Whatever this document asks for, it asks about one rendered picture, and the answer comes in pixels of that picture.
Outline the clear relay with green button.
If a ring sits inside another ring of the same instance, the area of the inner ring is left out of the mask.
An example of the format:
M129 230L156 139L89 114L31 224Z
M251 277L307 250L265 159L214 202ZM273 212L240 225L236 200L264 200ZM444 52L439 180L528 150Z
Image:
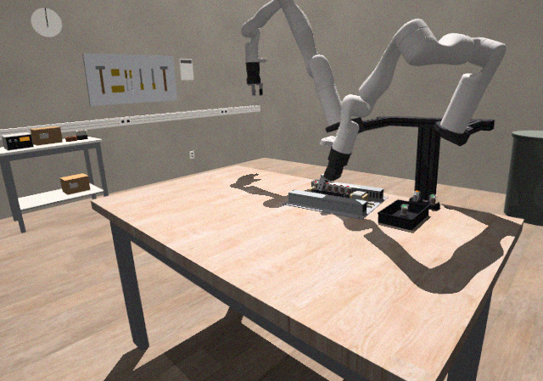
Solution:
M400 207L400 216L407 218L409 215L409 205L402 204Z
M428 204L434 206L438 202L438 195L431 194L428 196Z

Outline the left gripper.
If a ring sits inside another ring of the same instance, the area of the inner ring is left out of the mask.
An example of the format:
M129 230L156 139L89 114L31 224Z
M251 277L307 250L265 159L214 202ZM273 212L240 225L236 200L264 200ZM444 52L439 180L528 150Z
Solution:
M347 141L336 135L336 137L326 137L320 142L323 146L331 146L331 151L328 156L328 166L321 174L317 189L322 191L324 183L328 181L335 181L342 175L343 168L348 164L352 149L354 148L355 141Z

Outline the clear relay with orange button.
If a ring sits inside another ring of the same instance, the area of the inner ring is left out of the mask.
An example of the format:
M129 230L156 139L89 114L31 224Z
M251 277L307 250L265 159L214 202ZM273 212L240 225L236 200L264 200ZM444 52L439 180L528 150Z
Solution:
M412 192L411 193L411 201L412 202L417 202L420 199L420 196L421 196L421 192L419 192L419 191Z

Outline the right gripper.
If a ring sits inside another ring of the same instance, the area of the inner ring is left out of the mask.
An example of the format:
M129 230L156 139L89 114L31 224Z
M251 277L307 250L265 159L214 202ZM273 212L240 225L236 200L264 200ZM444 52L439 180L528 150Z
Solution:
M253 62L254 61L254 62ZM258 53L246 53L247 84L252 87L252 96L255 96L255 84L260 85L260 95L263 95L263 83L260 83L260 63L266 59L259 58ZM259 84L257 84L259 83Z

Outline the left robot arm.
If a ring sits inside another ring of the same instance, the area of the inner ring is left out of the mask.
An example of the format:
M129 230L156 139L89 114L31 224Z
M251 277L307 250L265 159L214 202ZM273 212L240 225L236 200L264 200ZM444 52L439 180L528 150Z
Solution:
M451 33L437 41L423 20L411 20L398 30L376 69L361 85L360 97L347 95L344 98L337 136L355 141L360 127L350 117L364 118L371 114L375 103L392 82L400 53L412 66L469 62L483 67L477 74L462 76L440 123L451 132L464 133L505 52L505 44L483 37Z

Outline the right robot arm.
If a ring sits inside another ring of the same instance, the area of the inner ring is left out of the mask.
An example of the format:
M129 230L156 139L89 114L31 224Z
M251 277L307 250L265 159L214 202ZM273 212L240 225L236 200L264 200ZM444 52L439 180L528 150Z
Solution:
M305 67L315 81L316 94L322 106L328 126L340 122L341 104L334 84L333 72L327 59L318 55L309 20L294 0L272 0L242 27L242 35L251 38L245 44L246 53L258 53L260 28L282 8L294 39L305 61Z

